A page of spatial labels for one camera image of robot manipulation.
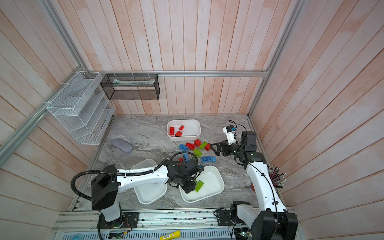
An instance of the black wire mesh basket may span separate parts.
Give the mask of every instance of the black wire mesh basket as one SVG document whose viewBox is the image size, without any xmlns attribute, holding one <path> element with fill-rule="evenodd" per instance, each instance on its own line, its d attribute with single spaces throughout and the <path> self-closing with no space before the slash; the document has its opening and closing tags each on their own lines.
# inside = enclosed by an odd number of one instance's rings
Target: black wire mesh basket
<svg viewBox="0 0 384 240">
<path fill-rule="evenodd" d="M 105 74 L 101 87 L 109 100 L 158 100 L 159 80 L 156 74 Z"/>
</svg>

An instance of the white mesh file organizer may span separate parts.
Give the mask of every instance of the white mesh file organizer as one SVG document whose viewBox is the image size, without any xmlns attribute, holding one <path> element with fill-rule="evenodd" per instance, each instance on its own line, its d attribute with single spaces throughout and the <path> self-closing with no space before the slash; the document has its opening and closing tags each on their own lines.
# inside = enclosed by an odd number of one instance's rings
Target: white mesh file organizer
<svg viewBox="0 0 384 240">
<path fill-rule="evenodd" d="M 100 73 L 78 72 L 47 107 L 79 144 L 99 144 L 115 111 L 104 92 L 94 93 L 100 82 Z"/>
</svg>

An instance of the green block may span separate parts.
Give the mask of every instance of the green block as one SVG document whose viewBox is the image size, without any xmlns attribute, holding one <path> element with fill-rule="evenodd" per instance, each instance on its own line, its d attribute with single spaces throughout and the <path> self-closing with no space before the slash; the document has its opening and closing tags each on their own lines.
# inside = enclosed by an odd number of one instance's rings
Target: green block
<svg viewBox="0 0 384 240">
<path fill-rule="evenodd" d="M 196 156 L 201 157 L 203 155 L 199 150 L 194 149 L 193 152 L 196 154 Z"/>
<path fill-rule="evenodd" d="M 197 185 L 195 187 L 195 191 L 198 192 L 203 185 L 204 185 L 204 183 L 199 180 L 199 182 L 197 183 Z"/>
<path fill-rule="evenodd" d="M 203 142 L 202 144 L 200 144 L 199 148 L 202 150 L 203 148 L 205 148 L 205 146 L 206 146 L 207 144 L 208 144 L 208 143 Z"/>
</svg>

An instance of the gray oval object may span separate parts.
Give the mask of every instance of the gray oval object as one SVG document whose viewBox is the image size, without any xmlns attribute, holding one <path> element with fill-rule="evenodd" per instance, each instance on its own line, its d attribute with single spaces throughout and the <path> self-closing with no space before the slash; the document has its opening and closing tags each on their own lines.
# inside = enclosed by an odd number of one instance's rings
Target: gray oval object
<svg viewBox="0 0 384 240">
<path fill-rule="evenodd" d="M 125 153 L 130 153 L 133 149 L 132 145 L 122 140 L 121 138 L 116 138 L 113 140 L 112 145 Z"/>
</svg>

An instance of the empty white tray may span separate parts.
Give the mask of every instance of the empty white tray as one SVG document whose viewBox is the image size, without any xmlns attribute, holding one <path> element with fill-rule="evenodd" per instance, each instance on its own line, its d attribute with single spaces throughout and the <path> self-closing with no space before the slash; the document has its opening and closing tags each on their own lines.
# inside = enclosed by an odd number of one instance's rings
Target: empty white tray
<svg viewBox="0 0 384 240">
<path fill-rule="evenodd" d="M 177 131 L 179 131 L 179 127 L 181 126 L 184 126 L 184 129 L 181 130 L 181 137 L 169 135 L 169 130 L 171 127 L 175 127 L 176 134 Z M 200 123 L 196 119 L 172 120 L 167 124 L 167 135 L 171 141 L 194 141 L 199 138 L 200 133 Z"/>
<path fill-rule="evenodd" d="M 156 162 L 153 159 L 146 159 L 142 162 L 131 167 L 131 169 L 139 169 L 145 167 L 154 167 L 157 166 Z M 135 190 L 137 199 L 142 204 L 152 204 L 159 200 L 162 196 L 165 195 L 168 189 L 167 184 L 151 183 L 145 184 L 133 188 Z"/>
<path fill-rule="evenodd" d="M 204 171 L 196 179 L 197 182 L 202 181 L 204 185 L 198 192 L 193 190 L 189 194 L 180 187 L 181 197 L 188 203 L 197 202 L 207 197 L 212 197 L 224 190 L 224 181 L 218 169 L 214 166 L 204 167 Z"/>
</svg>

